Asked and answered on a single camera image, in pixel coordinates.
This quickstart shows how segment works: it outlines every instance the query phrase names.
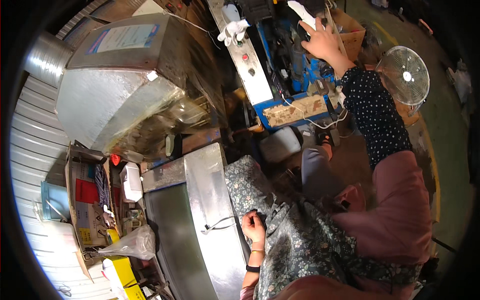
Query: black polka dot sleeve cover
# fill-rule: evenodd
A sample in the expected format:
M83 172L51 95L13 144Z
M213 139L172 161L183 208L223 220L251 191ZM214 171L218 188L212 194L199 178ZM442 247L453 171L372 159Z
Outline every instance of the black polka dot sleeve cover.
M353 67L343 75L342 85L345 108L365 137L372 169L390 154L412 149L403 120L377 72Z

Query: plastic bag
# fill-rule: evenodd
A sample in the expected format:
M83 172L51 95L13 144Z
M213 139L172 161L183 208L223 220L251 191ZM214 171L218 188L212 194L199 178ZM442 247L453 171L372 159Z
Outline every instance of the plastic bag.
M148 225L143 225L130 232L119 241L98 250L103 255L134 256L150 260L155 256L155 234Z

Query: fan grille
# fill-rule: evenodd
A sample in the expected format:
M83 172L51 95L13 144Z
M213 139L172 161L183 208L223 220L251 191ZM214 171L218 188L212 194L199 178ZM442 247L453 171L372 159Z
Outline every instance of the fan grille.
M406 105L420 104L428 95L430 76L421 57L412 49L395 46L385 53L376 71L392 97Z

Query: black wristband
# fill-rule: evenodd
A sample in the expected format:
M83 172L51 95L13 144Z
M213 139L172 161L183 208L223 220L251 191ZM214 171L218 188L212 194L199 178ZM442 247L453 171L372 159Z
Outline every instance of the black wristband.
M247 272L260 273L260 267L250 267L247 265Z

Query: concrete floor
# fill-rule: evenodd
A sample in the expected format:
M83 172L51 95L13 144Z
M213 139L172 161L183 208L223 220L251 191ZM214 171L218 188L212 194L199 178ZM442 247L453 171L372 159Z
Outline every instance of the concrete floor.
M343 0L337 1L337 4L343 8ZM456 62L449 61L435 38L428 36L416 24L406 20L402 22L388 11L376 9L368 0L348 1L347 14L357 21L377 22L391 36L388 39L383 35L387 48L393 46L396 40L399 45L417 52L427 65L430 92L427 102L420 109L425 132L416 129L409 132L413 144L421 144L422 147L424 144L431 145L430 167L438 172L440 207L435 207L433 214L439 213L440 218L433 225L433 234L437 239L457 248L468 224L473 193L468 182L467 125L461 116L458 96L449 84L442 66L453 67ZM433 253L436 251L440 258L438 270L445 271L452 255L440 246L432 250Z

